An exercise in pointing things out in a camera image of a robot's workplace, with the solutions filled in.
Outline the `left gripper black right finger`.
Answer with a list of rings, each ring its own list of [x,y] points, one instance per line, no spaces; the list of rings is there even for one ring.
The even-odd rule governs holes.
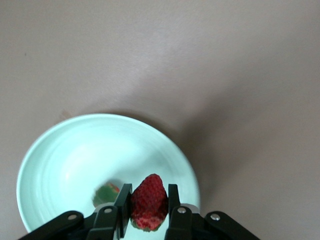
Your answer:
[[[168,185],[169,224],[166,240],[259,240],[259,238],[221,211],[202,217],[180,202],[178,186]]]

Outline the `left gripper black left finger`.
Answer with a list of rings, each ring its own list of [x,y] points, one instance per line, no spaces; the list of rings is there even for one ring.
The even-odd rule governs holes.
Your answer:
[[[103,203],[84,217],[71,210],[25,235],[25,240],[119,240],[125,236],[131,214],[132,185],[124,184],[115,202]]]

